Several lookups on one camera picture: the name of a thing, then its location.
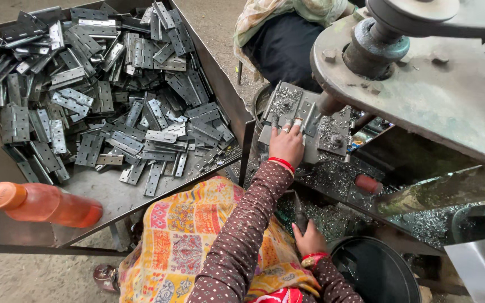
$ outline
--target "bottle cap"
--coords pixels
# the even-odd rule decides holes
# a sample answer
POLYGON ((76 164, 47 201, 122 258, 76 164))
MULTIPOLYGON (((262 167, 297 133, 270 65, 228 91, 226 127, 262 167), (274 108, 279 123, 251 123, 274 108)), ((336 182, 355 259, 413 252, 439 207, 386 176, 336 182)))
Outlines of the bottle cap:
POLYGON ((21 184, 0 182, 0 210, 17 208, 28 196, 28 192, 21 184))

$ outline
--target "yellow floral fabric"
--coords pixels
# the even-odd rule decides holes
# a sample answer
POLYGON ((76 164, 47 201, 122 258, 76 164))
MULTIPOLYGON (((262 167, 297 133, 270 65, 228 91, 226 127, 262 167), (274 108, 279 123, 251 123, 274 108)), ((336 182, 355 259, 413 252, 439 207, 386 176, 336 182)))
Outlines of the yellow floral fabric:
MULTIPOLYGON (((243 195, 238 185, 217 176, 153 203, 143 218, 141 242, 119 265, 119 301, 186 302, 207 252, 243 195)), ((301 267, 293 238, 272 217, 245 301, 288 286, 317 297, 321 289, 301 267)))

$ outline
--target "red fabric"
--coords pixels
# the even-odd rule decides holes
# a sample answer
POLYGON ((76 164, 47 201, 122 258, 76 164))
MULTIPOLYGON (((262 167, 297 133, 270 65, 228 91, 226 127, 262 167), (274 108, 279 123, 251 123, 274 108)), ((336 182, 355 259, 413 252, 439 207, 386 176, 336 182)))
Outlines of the red fabric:
POLYGON ((295 173, 295 169, 293 168, 293 166, 287 162, 286 160, 284 159, 280 159, 280 158, 277 158, 277 157, 270 157, 269 158, 269 161, 277 161, 277 162, 280 162, 282 164, 284 164, 285 166, 287 166, 289 168, 289 170, 291 170, 291 172, 294 174, 295 173))
POLYGON ((306 256, 302 257, 302 260, 304 261, 307 258, 316 257, 316 256, 327 257, 328 254, 326 252, 311 253, 311 254, 307 254, 306 256))
POLYGON ((250 303, 302 303, 301 290, 294 287, 285 287, 273 293, 262 295, 250 303))

